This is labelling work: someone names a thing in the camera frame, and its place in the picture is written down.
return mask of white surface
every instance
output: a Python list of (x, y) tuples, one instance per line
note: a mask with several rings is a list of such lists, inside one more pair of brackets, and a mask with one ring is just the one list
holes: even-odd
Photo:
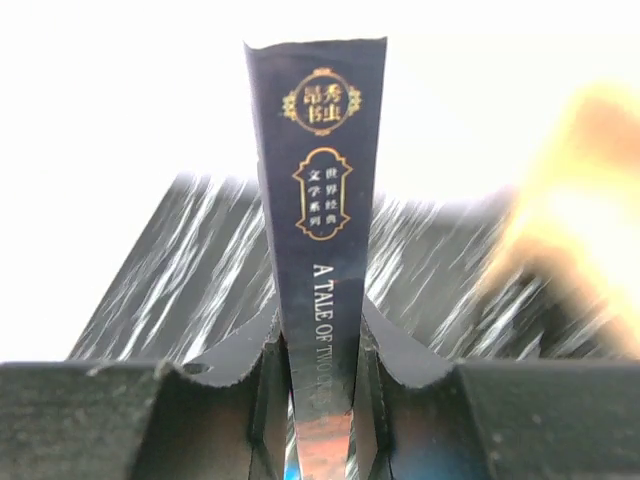
[[(254, 176), (242, 45), (229, 34), (246, 20), (214, 5), (0, 3), (0, 358), (64, 358), (178, 171)], [(304, 18), (269, 5), (243, 26)], [(556, 17), (537, 18), (559, 31), (564, 12), (585, 27), (585, 11), (553, 5)], [(421, 31), (498, 31), (490, 9), (425, 8)], [(576, 85), (640, 78), (639, 40), (392, 35), (378, 188), (466, 200), (517, 181)]]

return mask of gold chinese characters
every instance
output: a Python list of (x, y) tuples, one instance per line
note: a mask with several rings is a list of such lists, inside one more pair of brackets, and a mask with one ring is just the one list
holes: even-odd
[(313, 150), (293, 174), (300, 183), (296, 226), (317, 241), (330, 240), (351, 220), (345, 212), (346, 177), (353, 169), (331, 147)]
[(360, 109), (361, 93), (328, 67), (317, 68), (283, 98), (284, 116), (317, 136), (329, 135)]

